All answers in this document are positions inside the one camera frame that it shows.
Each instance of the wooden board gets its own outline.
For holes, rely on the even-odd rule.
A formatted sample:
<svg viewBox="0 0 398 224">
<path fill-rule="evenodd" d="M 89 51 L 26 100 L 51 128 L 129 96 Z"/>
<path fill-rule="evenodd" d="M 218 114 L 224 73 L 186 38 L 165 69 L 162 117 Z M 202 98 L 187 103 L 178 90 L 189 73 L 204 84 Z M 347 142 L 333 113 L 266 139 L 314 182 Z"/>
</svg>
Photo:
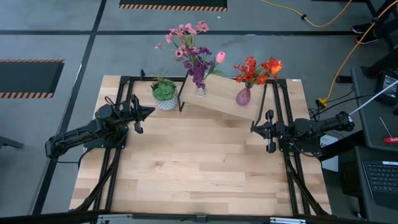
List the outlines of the wooden board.
<svg viewBox="0 0 398 224">
<path fill-rule="evenodd" d="M 250 103 L 246 106 L 239 106 L 235 100 L 236 94 L 244 88 L 244 83 L 237 83 L 235 80 L 217 75 L 209 75 L 205 84 L 206 96 L 198 97 L 195 94 L 197 87 L 192 82 L 192 76 L 188 76 L 181 93 L 181 101 L 252 121 L 258 119 L 264 92 L 263 86 L 254 85 L 251 88 Z"/>
<path fill-rule="evenodd" d="M 104 77 L 96 110 L 105 96 L 116 98 L 119 79 Z M 307 118 L 301 82 L 287 84 L 294 118 Z M 268 88 L 264 112 L 275 110 Z M 155 105 L 150 82 L 134 82 L 133 93 L 141 105 Z M 112 212 L 292 215 L 283 155 L 266 152 L 266 141 L 250 133 L 250 120 L 186 103 L 181 113 L 155 110 L 141 124 L 144 134 L 130 131 L 121 154 Z M 95 149 L 82 160 L 70 208 L 93 190 L 103 154 Z M 321 164 L 302 156 L 302 166 L 309 191 L 330 212 Z M 302 211 L 298 189 L 297 198 Z"/>
</svg>

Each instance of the white rod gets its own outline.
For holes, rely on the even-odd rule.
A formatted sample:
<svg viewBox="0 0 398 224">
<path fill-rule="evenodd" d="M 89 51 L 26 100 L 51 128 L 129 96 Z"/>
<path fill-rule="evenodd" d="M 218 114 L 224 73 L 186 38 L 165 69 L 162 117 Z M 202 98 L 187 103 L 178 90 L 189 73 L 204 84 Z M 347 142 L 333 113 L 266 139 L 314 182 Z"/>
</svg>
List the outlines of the white rod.
<svg viewBox="0 0 398 224">
<path fill-rule="evenodd" d="M 383 89 L 382 91 L 380 91 L 378 94 L 374 95 L 372 98 L 370 98 L 370 100 L 368 100 L 366 103 L 362 104 L 359 108 L 356 108 L 353 112 L 351 112 L 349 115 L 351 116 L 353 113 L 359 111 L 360 109 L 362 109 L 362 107 L 366 106 L 368 103 L 370 103 L 370 101 L 374 100 L 376 97 L 378 97 L 381 93 L 384 93 L 386 90 L 390 89 L 393 85 L 397 84 L 398 80 L 395 81 L 393 84 L 387 86 L 385 89 Z"/>
</svg>

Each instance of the red handle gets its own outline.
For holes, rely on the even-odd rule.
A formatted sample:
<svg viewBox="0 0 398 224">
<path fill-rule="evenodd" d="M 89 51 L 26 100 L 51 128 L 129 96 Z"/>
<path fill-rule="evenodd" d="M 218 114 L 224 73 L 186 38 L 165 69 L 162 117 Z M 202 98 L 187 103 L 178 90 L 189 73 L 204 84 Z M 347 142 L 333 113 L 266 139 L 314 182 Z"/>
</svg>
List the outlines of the red handle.
<svg viewBox="0 0 398 224">
<path fill-rule="evenodd" d="M 398 137 L 386 137 L 383 141 L 389 144 L 398 144 Z"/>
</svg>

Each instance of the potted plant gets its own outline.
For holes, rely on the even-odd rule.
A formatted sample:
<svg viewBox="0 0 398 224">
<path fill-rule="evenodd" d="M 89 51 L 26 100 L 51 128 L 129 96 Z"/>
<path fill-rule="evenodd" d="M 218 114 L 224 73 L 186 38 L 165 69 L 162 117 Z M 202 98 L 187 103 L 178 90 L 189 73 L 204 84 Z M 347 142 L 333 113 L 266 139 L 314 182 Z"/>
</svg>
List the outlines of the potted plant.
<svg viewBox="0 0 398 224">
<path fill-rule="evenodd" d="M 211 52 L 206 47 L 196 47 L 196 35 L 201 32 L 207 32 L 209 27 L 205 21 L 199 21 L 198 25 L 192 28 L 191 23 L 179 25 L 178 29 L 169 29 L 170 33 L 166 35 L 166 41 L 173 44 L 176 48 L 175 56 L 177 61 L 182 62 L 188 70 L 188 74 L 193 77 L 193 82 L 197 86 L 196 94 L 204 96 L 205 78 L 209 74 L 219 74 L 222 71 L 215 70 L 219 63 L 225 60 L 225 53 L 220 52 L 212 60 L 206 61 Z"/>
<path fill-rule="evenodd" d="M 278 80 L 282 61 L 271 56 L 267 62 L 258 65 L 253 56 L 248 56 L 244 64 L 234 65 L 234 68 L 241 72 L 236 76 L 236 81 L 245 83 L 245 88 L 236 95 L 236 102 L 240 106 L 246 106 L 250 102 L 250 89 L 253 85 L 264 85 L 271 75 L 274 76 L 275 81 Z"/>
<path fill-rule="evenodd" d="M 178 103 L 177 87 L 173 81 L 165 78 L 164 74 L 161 72 L 150 87 L 152 88 L 152 95 L 155 98 L 157 107 L 168 111 L 174 109 Z"/>
</svg>

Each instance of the yellow cable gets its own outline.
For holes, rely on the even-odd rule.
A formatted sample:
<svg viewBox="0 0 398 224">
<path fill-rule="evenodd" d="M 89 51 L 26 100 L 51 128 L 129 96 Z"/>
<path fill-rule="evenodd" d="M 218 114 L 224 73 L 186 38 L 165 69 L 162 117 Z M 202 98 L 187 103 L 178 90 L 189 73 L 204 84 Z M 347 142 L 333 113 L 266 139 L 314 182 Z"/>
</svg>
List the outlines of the yellow cable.
<svg viewBox="0 0 398 224">
<path fill-rule="evenodd" d="M 275 3 L 267 2 L 267 1 L 265 1 L 265 0 L 260 0 L 260 1 L 262 1 L 262 2 L 264 2 L 264 3 L 267 3 L 267 4 L 270 4 L 271 6 L 276 6 L 276 7 L 282 8 L 282 9 L 287 9 L 287 10 L 293 11 L 293 12 L 297 13 L 299 16 L 303 16 L 303 14 L 302 14 L 301 12 L 298 12 L 297 10 L 292 9 L 292 8 L 290 8 L 290 7 L 281 6 L 281 5 L 278 5 L 278 4 L 275 4 Z M 336 16 L 335 18 L 333 18 L 330 22 L 326 23 L 326 24 L 323 24 L 323 25 L 315 25 L 314 23 L 312 23 L 311 21 L 309 21 L 309 20 L 307 19 L 307 17 L 304 17 L 304 19 L 305 19 L 309 24 L 311 24 L 311 25 L 314 26 L 314 27 L 317 27 L 317 28 L 326 27 L 326 26 L 330 25 L 332 22 L 334 22 L 337 18 L 339 18 L 339 17 L 341 16 L 341 14 L 347 9 L 347 7 L 349 6 L 349 4 L 351 4 L 352 1 L 353 1 L 353 0 L 349 0 L 349 2 L 346 4 L 346 6 L 337 14 L 337 16 Z"/>
<path fill-rule="evenodd" d="M 274 3 L 271 3 L 271 2 L 267 2 L 267 1 L 265 1 L 265 0 L 260 0 L 260 1 L 261 1 L 261 2 L 264 2 L 264 3 L 267 3 L 267 4 L 270 4 L 271 6 L 280 7 L 280 8 L 282 8 L 282 9 L 288 9 L 288 10 L 290 10 L 290 11 L 293 11 L 293 12 L 297 13 L 297 14 L 300 15 L 300 16 L 303 16 L 303 14 L 302 14 L 301 12 L 298 12 L 297 10 L 292 9 L 292 8 L 290 8 L 290 7 L 280 6 L 280 5 L 278 5 L 278 4 L 274 4 Z M 330 22 L 328 22 L 328 23 L 326 23 L 326 24 L 324 24 L 324 25 L 322 25 L 322 26 L 317 26 L 317 25 L 313 24 L 313 23 L 310 22 L 306 17 L 305 17 L 304 19 L 305 19 L 308 23 L 310 23 L 312 26 L 314 26 L 314 27 L 319 27 L 319 28 L 321 28 L 321 27 L 328 26 L 329 24 L 331 24 L 332 22 L 334 22 L 334 21 L 346 10 L 346 8 L 349 6 L 349 4 L 350 4 L 351 2 L 352 2 L 352 0 L 350 0 L 350 1 L 347 3 L 347 5 L 343 8 L 343 10 L 341 10 L 341 12 L 340 12 L 339 14 L 337 14 L 337 16 L 336 16 L 334 19 L 332 19 Z M 395 5 L 395 4 L 397 4 L 397 3 L 398 3 L 398 0 L 394 1 L 393 3 L 391 3 L 384 11 L 382 11 L 382 12 L 380 13 L 380 15 L 378 15 L 377 18 L 380 19 L 380 17 L 381 17 L 382 15 L 384 15 L 384 13 L 386 13 L 393 5 Z M 325 108 L 325 107 L 327 106 L 326 103 L 327 103 L 327 101 L 329 100 L 329 98 L 330 98 L 330 96 L 331 96 L 331 91 L 332 91 L 332 89 L 333 89 L 333 85 L 335 84 L 336 79 L 337 79 L 338 75 L 339 75 L 340 72 L 341 72 L 341 69 L 344 67 L 344 65 L 347 63 L 348 59 L 349 59 L 349 58 L 351 57 L 351 55 L 353 54 L 354 50 L 358 47 L 359 43 L 362 42 L 362 40 L 366 37 L 366 35 L 367 35 L 367 34 L 369 33 L 369 31 L 374 27 L 374 25 L 375 25 L 375 23 L 373 22 L 373 23 L 371 24 L 371 26 L 367 29 L 367 31 L 362 35 L 362 38 L 359 40 L 359 42 L 355 45 L 355 47 L 354 47 L 354 48 L 351 50 L 351 52 L 347 55 L 347 57 L 346 57 L 346 59 L 344 60 L 344 62 L 341 64 L 340 68 L 338 69 L 338 71 L 337 71 L 337 73 L 336 73 L 336 75 L 335 75 L 335 77 L 334 77 L 334 79 L 333 79 L 333 83 L 332 83 L 331 86 L 330 86 L 328 96 L 327 96 L 326 98 L 323 98 L 323 99 L 321 99 L 321 98 L 318 99 L 319 104 L 320 104 L 320 106 L 321 106 L 322 108 Z"/>
</svg>

